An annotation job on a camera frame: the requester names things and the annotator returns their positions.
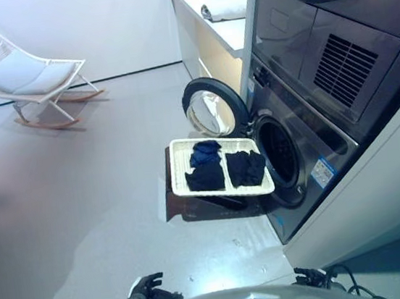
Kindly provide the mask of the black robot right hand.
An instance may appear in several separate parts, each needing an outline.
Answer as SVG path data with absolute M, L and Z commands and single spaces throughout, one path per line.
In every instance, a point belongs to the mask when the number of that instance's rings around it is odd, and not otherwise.
M 293 269 L 296 285 L 327 288 L 327 272 L 322 269 L 305 269 L 295 267 Z

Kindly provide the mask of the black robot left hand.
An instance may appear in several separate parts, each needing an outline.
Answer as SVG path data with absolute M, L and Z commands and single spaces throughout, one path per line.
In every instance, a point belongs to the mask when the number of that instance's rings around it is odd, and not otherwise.
M 184 299 L 184 296 L 180 292 L 169 292 L 159 288 L 162 285 L 163 276 L 162 272 L 157 272 L 138 278 L 130 289 L 129 298 Z

